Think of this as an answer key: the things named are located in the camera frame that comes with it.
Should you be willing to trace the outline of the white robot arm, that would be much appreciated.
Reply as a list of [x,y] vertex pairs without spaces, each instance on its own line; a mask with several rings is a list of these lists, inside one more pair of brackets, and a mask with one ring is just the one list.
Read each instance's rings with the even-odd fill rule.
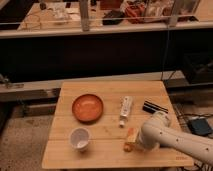
[[136,144],[147,150],[153,149],[157,144],[163,144],[213,166],[212,139],[177,131],[172,129],[170,124],[169,114],[155,112],[140,127]]

